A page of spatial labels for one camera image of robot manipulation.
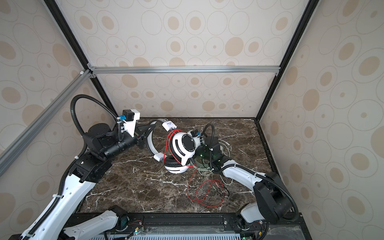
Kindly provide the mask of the green headphones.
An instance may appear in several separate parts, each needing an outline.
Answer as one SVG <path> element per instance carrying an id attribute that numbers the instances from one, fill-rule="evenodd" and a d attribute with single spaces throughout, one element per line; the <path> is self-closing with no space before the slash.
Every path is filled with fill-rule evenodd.
<path id="1" fill-rule="evenodd" d="M 193 157 L 194 168 L 201 172 L 217 172 L 220 165 L 224 162 L 223 158 L 226 157 L 225 151 L 230 154 L 228 146 L 227 143 L 221 140 L 214 143 L 213 146 L 199 146 Z"/>

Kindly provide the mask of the horizontal aluminium frame bar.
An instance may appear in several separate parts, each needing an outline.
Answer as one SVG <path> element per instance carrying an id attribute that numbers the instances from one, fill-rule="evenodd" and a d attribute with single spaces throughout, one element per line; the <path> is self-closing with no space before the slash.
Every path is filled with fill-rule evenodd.
<path id="1" fill-rule="evenodd" d="M 279 66 L 90 67 L 94 74 L 278 73 Z"/>

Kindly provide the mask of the white black headphones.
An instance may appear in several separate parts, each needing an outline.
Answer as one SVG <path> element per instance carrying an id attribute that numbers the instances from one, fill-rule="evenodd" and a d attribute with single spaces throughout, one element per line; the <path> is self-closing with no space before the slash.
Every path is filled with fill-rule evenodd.
<path id="1" fill-rule="evenodd" d="M 169 133 L 166 139 L 165 152 L 159 152 L 153 143 L 153 132 L 147 138 L 147 147 L 154 159 L 163 162 L 168 172 L 181 174 L 193 167 L 193 156 L 196 149 L 201 145 L 202 136 L 194 140 L 188 132 L 177 129 L 177 126 L 166 119 L 158 119 L 151 123 L 162 124 L 162 127 Z"/>

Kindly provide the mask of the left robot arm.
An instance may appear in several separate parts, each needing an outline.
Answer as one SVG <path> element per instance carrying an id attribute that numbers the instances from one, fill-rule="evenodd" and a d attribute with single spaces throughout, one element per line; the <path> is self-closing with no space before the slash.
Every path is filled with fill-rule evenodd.
<path id="1" fill-rule="evenodd" d="M 90 100 L 105 109 L 116 122 L 114 128 L 96 124 L 84 132 L 76 113 L 76 103 L 80 99 Z M 137 110 L 123 110 L 118 116 L 100 101 L 84 94 L 73 97 L 70 113 L 83 138 L 83 149 L 63 173 L 58 192 L 50 204 L 22 234 L 13 235 L 13 240 L 88 240 L 108 230 L 122 231 L 128 227 L 128 214 L 120 207 L 112 207 L 75 227 L 66 228 L 65 224 L 112 167 L 113 158 L 134 145 L 143 147 L 155 124 L 137 125 L 140 119 Z"/>

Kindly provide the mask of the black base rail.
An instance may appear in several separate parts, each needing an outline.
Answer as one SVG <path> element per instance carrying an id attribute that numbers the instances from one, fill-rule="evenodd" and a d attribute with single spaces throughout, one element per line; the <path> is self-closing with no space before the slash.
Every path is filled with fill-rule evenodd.
<path id="1" fill-rule="evenodd" d="M 60 240 L 310 240 L 303 217 L 248 223 L 236 213 L 127 213 L 70 216 Z"/>

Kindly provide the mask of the left diagonal aluminium frame bar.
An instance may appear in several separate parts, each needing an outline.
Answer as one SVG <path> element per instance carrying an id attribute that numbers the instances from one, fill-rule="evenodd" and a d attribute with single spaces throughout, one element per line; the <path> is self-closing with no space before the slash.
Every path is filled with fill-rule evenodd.
<path id="1" fill-rule="evenodd" d="M 40 131 L 59 112 L 76 90 L 91 76 L 90 70 L 83 70 L 41 114 L 19 135 L 1 155 L 1 175 L 3 175 Z"/>

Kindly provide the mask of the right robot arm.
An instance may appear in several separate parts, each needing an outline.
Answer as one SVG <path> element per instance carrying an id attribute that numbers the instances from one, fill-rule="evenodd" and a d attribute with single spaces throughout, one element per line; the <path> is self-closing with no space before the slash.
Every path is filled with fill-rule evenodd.
<path id="1" fill-rule="evenodd" d="M 208 168 L 214 174 L 242 184 L 255 195 L 254 203 L 245 205 L 237 212 L 241 224 L 256 221 L 276 224 L 280 220 L 298 220 L 298 206 L 276 173 L 255 172 L 238 164 L 222 152 L 217 137 L 198 137 L 195 156 L 207 160 Z"/>

